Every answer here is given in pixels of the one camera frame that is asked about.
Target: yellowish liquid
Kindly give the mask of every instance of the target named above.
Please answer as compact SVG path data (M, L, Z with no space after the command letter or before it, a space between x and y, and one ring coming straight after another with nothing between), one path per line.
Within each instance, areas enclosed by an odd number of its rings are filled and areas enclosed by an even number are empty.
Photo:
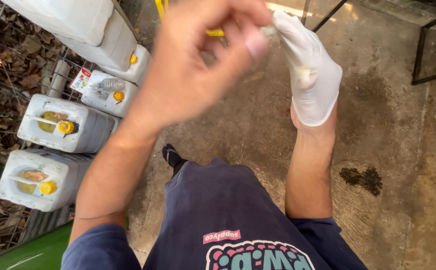
M43 113L40 115L40 117L41 117L42 119L45 119L45 120L48 120L48 121L52 121L52 122L57 123L57 122L58 122L58 118L57 118L57 117L54 117L54 114L56 114L56 113L53 112L53 111L50 111L50 110L49 110L49 111L45 111L45 112L43 112ZM38 121L38 126L39 126L39 128L40 128L41 130L43 130L43 131L45 131L45 132L49 132L49 133L53 133L54 130L56 129L56 125L48 124L48 123L41 122L41 121Z
M18 176L21 178L24 178L26 180L29 180L29 177L24 175L24 173L26 172L35 172L35 170L32 169L25 169L24 171L22 171ZM23 183L20 181L16 181L17 182L17 188L19 188L21 191L28 193L28 194L33 194L34 191L36 190L36 184L30 184L30 183Z

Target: yellow cap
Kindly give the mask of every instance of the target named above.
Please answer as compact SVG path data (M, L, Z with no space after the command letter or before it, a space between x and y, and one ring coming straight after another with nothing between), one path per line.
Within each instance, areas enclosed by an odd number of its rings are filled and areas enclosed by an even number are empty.
M46 195L53 193L54 191L56 191L56 189L56 183L54 183L53 181L44 182L39 186L39 191L42 194Z
M70 134L74 131L74 124L70 121L62 121L58 125L58 130L63 132L64 134Z
M136 64L137 63L137 57L134 54L131 54L131 58L129 59L130 64Z
M124 94L123 92L116 91L116 92L113 94L113 98L114 98L115 100L117 100L117 101L122 101L122 100L125 99L125 94Z

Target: white latex glove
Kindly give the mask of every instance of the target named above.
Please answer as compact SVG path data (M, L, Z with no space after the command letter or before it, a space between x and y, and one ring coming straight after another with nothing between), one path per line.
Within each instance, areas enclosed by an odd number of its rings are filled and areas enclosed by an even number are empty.
M275 11L273 24L288 59L292 101L298 118L306 126L320 126L330 116L338 98L341 67L298 17Z

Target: navy blue t-shirt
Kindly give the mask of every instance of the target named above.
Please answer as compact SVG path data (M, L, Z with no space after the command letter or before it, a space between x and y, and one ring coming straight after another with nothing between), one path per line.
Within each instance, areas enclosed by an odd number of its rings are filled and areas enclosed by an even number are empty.
M165 217L143 270L366 269L333 218L288 219L253 171L186 162L165 186ZM140 270L125 230L103 224L70 244L63 270Z

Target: white plastic jerry can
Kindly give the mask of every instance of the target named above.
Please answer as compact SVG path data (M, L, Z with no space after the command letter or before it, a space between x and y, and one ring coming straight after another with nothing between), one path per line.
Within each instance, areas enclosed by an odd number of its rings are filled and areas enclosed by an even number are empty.
M0 199L43 212L75 203L93 156L53 149L14 150L1 176Z
M99 46L113 14L110 0L4 0L29 21L67 39Z
M131 58L129 59L129 68L126 71L121 71L113 68L109 68L104 65L99 65L106 73L116 76L118 78L124 79L126 81L136 83L137 86L142 86L144 78L146 77L146 72L148 71L148 66L151 62L151 54L148 50L137 45L136 49L133 51Z
M96 153L116 131L119 119L95 108L35 94L17 136L69 153Z
M108 78L116 78L99 70L91 73L87 86L83 88L81 101L95 109L118 117L124 117L131 105L134 96L138 92L138 87L123 79L118 79L124 83L124 89L106 91L99 87L99 84Z
M117 11L109 19L104 29L104 39L99 46L91 46L60 35L56 37L82 58L121 72L129 69L129 59L137 45L133 32Z

